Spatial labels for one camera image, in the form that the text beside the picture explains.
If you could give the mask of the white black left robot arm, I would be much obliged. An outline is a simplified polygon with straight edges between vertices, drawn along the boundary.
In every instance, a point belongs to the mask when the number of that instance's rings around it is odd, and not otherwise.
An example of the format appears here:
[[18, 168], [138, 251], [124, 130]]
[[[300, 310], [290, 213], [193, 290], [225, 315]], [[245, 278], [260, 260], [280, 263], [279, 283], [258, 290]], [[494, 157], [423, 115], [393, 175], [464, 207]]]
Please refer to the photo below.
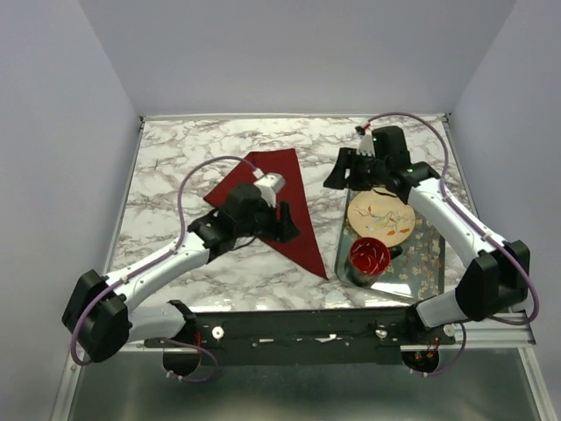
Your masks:
[[127, 268], [106, 275], [89, 270], [75, 284], [62, 316], [72, 334], [73, 360], [81, 366], [103, 362], [123, 345], [145, 339], [187, 345], [195, 333], [196, 316], [186, 304], [140, 305], [179, 276], [233, 250], [240, 238], [287, 243], [299, 233], [286, 202], [276, 207], [262, 199], [225, 203], [182, 228], [170, 245]]

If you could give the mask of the dark red cloth napkin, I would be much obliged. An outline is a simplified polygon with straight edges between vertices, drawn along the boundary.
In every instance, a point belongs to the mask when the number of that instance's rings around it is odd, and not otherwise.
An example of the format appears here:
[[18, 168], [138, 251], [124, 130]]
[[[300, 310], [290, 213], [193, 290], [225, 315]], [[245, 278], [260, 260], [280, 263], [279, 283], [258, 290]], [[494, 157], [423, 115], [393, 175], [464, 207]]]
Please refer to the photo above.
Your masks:
[[[289, 204], [290, 216], [300, 231], [299, 236], [285, 244], [265, 239], [262, 235], [259, 235], [258, 238], [301, 268], [327, 280], [309, 215], [302, 173], [295, 149], [289, 148], [271, 152], [253, 151], [248, 153], [245, 159], [260, 168], [264, 173], [276, 173], [283, 176], [286, 184], [277, 194], [277, 201], [278, 203], [287, 202]], [[231, 189], [239, 183], [255, 181], [256, 179], [249, 166], [239, 163], [204, 197], [204, 201], [212, 207], [218, 207], [224, 203]]]

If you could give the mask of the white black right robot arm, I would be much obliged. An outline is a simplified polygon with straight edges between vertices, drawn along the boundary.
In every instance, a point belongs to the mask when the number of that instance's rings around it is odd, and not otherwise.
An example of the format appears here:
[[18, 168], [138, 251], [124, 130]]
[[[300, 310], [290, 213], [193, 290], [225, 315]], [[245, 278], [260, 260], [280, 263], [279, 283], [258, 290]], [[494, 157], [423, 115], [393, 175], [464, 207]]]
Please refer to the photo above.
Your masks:
[[428, 163], [380, 159], [342, 147], [323, 185], [353, 191], [384, 187], [424, 216], [464, 264], [465, 273], [453, 291], [405, 310], [403, 332], [409, 341], [421, 344], [442, 325], [494, 318], [528, 298], [528, 247], [486, 228]]

